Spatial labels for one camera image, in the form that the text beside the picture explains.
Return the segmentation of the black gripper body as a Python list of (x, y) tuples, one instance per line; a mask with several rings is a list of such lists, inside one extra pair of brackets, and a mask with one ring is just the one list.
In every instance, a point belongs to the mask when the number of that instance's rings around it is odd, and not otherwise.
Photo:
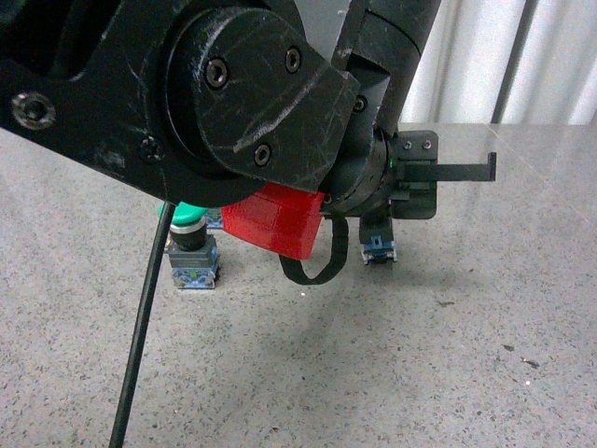
[(437, 182), (411, 180), (412, 166), (437, 165), (438, 136), (433, 131), (405, 131), (388, 143), (389, 173), (394, 181), (386, 205), (393, 219), (430, 219), (437, 212)]

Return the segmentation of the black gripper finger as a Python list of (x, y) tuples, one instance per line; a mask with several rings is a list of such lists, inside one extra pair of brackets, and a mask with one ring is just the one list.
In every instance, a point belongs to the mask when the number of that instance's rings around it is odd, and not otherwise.
[(496, 167), (497, 153), (490, 152), (486, 163), (409, 163), (399, 179), (405, 182), (494, 182)]

